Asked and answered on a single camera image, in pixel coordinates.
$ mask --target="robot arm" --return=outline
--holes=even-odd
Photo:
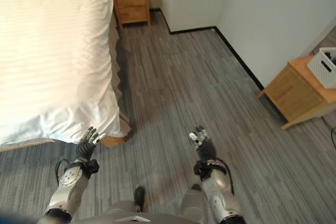
[[[93,127],[88,128],[76,148],[77,158],[65,168],[65,173],[39,224],[71,221],[80,206],[82,194],[91,175],[99,170],[97,161],[90,159],[96,145],[105,136],[106,134],[96,133]]]
[[[216,156],[216,149],[205,129],[196,127],[189,134],[199,158],[194,166],[194,173],[202,181],[202,189],[217,223],[245,224],[240,215],[240,207],[234,196],[231,173],[228,166]]]

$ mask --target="black cable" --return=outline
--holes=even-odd
[[[235,190],[233,189],[233,181],[232,181],[232,176],[231,176],[231,171],[229,166],[220,158],[215,158],[215,160],[218,160],[220,162],[222,162],[225,166],[225,168],[227,169],[227,173],[229,174],[229,178],[230,178],[230,183],[231,183],[231,193],[234,195],[235,194]]]
[[[66,162],[69,165],[69,160],[67,160],[65,158],[63,158],[62,160],[57,162],[57,164],[55,166],[55,177],[56,177],[57,185],[59,184],[59,176],[58,176],[59,166],[61,165],[62,162]]]
[[[335,140],[334,140],[334,133],[335,133],[336,127],[331,127],[330,124],[326,122],[326,120],[324,119],[323,116],[321,116],[321,119],[324,122],[324,124],[330,129],[331,141],[332,141],[332,144],[334,145],[334,149],[336,151],[336,144],[335,144]]]

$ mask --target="bed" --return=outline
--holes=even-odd
[[[0,151],[78,143],[90,125],[122,142],[113,0],[0,3]]]

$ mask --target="nightstand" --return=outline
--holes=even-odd
[[[336,109],[336,89],[325,89],[313,75],[307,66],[312,57],[288,62],[258,96],[267,95],[288,120],[283,130]]]
[[[149,0],[113,0],[120,29],[126,23],[147,22],[151,24]]]

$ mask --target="power cord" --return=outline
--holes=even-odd
[[[324,116],[321,116],[321,119],[322,121],[324,122],[324,124],[329,128],[330,130],[330,136],[331,136],[331,141],[332,141],[332,144],[334,145],[334,148],[336,150],[336,144],[335,144],[335,141],[334,141],[334,133],[336,131],[336,127],[331,127],[329,123],[326,122],[326,120],[324,119]]]
[[[63,158],[62,160],[60,160],[60,161],[57,162],[57,164],[55,166],[55,177],[56,177],[57,186],[59,185],[59,176],[58,176],[59,166],[61,165],[62,162],[66,162],[67,165],[69,165],[69,160],[65,159],[65,158]]]

